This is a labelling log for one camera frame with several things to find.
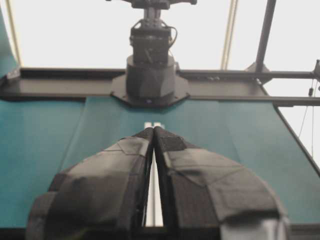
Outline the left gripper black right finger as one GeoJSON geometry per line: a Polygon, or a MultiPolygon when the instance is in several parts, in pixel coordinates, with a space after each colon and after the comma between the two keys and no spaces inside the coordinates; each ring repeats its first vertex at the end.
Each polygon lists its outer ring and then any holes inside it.
{"type": "Polygon", "coordinates": [[[182,240],[288,240],[288,214],[252,170],[155,127],[165,226],[182,240]]]}

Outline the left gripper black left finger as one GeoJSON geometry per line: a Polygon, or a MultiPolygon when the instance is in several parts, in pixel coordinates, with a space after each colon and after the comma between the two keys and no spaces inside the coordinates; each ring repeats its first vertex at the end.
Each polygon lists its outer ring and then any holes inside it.
{"type": "Polygon", "coordinates": [[[127,240],[146,223],[151,127],[58,172],[29,212],[28,240],[127,240]]]}

